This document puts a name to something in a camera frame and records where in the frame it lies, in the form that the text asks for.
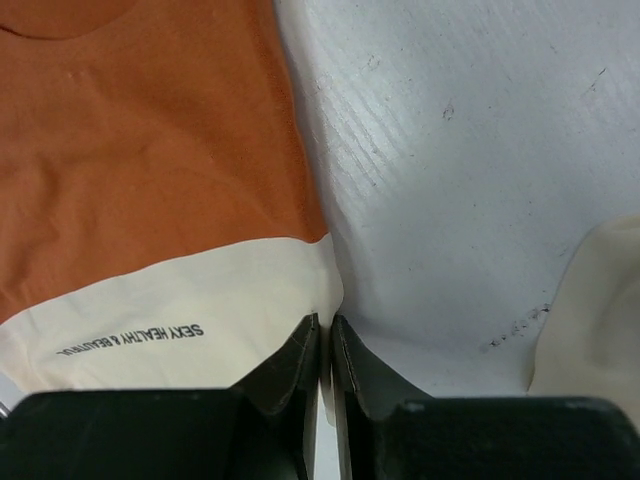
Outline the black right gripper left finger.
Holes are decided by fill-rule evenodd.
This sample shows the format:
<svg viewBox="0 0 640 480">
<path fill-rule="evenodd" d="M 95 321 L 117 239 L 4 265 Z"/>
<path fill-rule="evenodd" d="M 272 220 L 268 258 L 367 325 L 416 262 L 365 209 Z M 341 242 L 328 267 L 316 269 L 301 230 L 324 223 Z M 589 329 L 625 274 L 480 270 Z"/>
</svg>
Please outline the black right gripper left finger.
<svg viewBox="0 0 640 480">
<path fill-rule="evenodd" d="M 310 479 L 319 356 L 310 315 L 228 388 L 33 394 L 9 415 L 9 476 Z"/>
</svg>

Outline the orange and cream underwear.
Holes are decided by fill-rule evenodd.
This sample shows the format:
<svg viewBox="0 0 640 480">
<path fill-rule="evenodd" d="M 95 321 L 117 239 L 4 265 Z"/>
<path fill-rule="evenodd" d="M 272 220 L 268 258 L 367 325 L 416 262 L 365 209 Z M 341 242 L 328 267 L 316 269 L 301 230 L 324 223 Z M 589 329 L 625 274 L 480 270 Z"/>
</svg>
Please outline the orange and cream underwear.
<svg viewBox="0 0 640 480">
<path fill-rule="evenodd" d="M 224 388 L 343 299 L 270 1 L 1 5 L 1 375 Z"/>
</svg>

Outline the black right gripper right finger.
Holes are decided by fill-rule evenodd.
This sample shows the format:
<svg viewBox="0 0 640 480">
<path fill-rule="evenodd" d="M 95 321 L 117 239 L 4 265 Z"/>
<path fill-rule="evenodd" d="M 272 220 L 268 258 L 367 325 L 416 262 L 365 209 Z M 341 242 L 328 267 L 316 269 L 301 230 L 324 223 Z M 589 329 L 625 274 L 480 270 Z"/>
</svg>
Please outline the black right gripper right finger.
<svg viewBox="0 0 640 480">
<path fill-rule="evenodd" d="M 636 479 L 639 435 L 614 404 L 586 397 L 436 398 L 331 328 L 344 479 Z"/>
</svg>

